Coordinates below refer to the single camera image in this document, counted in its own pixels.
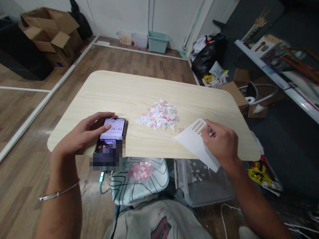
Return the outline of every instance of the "teal plastic basket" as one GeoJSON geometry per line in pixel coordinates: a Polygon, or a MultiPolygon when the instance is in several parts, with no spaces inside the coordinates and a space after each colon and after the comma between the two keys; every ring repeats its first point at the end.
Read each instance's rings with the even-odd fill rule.
{"type": "Polygon", "coordinates": [[[149,50],[165,53],[169,41],[167,34],[149,31],[149,50]]]}

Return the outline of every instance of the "yellow object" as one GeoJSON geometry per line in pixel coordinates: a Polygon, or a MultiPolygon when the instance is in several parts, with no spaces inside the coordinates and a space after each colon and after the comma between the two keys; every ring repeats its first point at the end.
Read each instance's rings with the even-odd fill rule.
{"type": "Polygon", "coordinates": [[[213,77],[213,75],[204,76],[204,81],[205,81],[206,83],[209,83],[209,82],[212,81],[212,77],[213,77]]]}
{"type": "Polygon", "coordinates": [[[247,169],[248,171],[248,176],[256,183],[258,183],[260,186],[262,185],[263,182],[267,182],[269,184],[272,183],[272,180],[266,173],[266,166],[262,166],[262,170],[260,171],[260,163],[255,162],[254,167],[251,167],[250,169],[247,169]]]}

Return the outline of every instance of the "left hand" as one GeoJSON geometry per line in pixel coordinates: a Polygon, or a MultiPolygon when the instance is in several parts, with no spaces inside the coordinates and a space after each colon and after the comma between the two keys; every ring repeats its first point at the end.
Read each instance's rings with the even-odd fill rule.
{"type": "Polygon", "coordinates": [[[111,125],[101,125],[105,118],[117,117],[113,112],[98,112],[91,115],[75,126],[54,148],[53,153],[61,156],[75,154],[76,151],[83,148],[89,141],[95,139],[100,134],[105,133],[111,128],[111,125]]]}

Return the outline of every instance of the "white door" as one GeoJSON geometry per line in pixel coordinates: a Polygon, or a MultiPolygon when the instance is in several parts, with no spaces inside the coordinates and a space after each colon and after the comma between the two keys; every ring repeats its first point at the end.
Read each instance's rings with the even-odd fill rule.
{"type": "Polygon", "coordinates": [[[166,33],[167,47],[180,50],[196,17],[198,1],[201,3],[201,0],[154,0],[153,27],[149,29],[166,33]]]}
{"type": "Polygon", "coordinates": [[[148,32],[149,0],[88,0],[98,33],[117,39],[116,32],[148,32]]]}

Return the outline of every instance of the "silver bracelet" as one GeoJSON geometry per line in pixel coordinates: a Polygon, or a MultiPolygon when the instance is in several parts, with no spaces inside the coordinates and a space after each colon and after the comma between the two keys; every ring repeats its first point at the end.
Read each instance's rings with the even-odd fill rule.
{"type": "Polygon", "coordinates": [[[40,201],[44,201],[44,200],[49,200],[49,199],[58,197],[58,196],[60,196],[61,194],[66,193],[67,191],[69,191],[69,190],[71,190],[72,188],[74,188],[76,185],[79,184],[79,182],[80,182],[80,179],[79,179],[79,181],[78,181],[76,184],[74,184],[72,187],[68,188],[67,190],[64,190],[64,191],[62,191],[62,192],[57,192],[57,193],[52,194],[52,195],[49,195],[49,196],[40,197],[39,200],[40,200],[40,201]]]}

